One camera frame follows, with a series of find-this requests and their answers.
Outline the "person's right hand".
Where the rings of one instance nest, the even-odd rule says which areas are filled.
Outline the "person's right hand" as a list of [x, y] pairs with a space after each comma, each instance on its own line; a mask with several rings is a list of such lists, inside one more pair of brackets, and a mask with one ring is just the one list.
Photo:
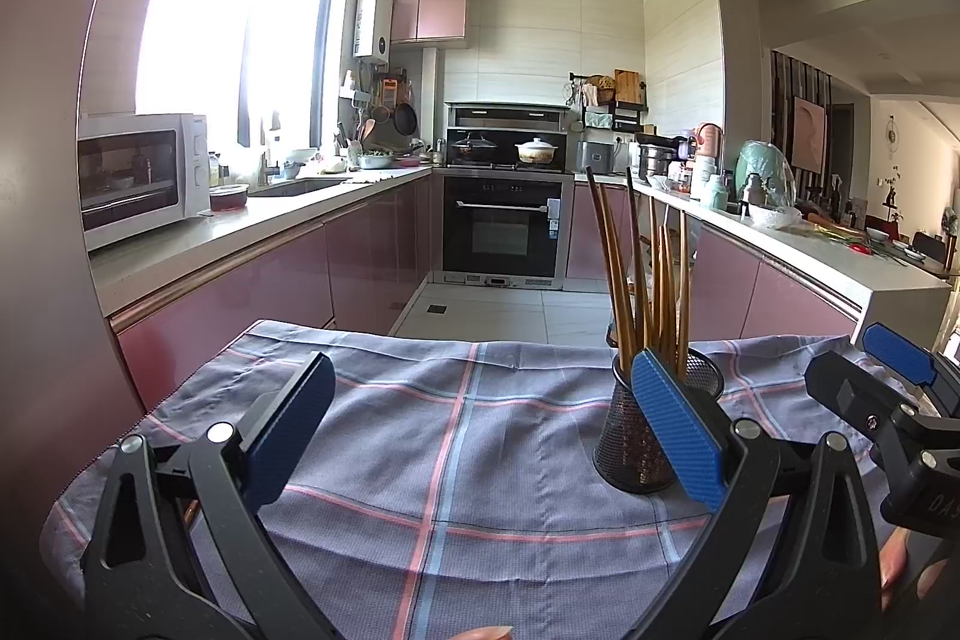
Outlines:
[[895, 619], [958, 624], [958, 542], [893, 526], [878, 553], [880, 606]]

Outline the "person's left hand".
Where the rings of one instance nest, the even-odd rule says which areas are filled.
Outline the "person's left hand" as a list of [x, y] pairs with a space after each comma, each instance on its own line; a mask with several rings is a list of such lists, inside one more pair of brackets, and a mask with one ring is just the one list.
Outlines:
[[511, 626], [486, 626], [460, 632], [451, 640], [511, 640]]

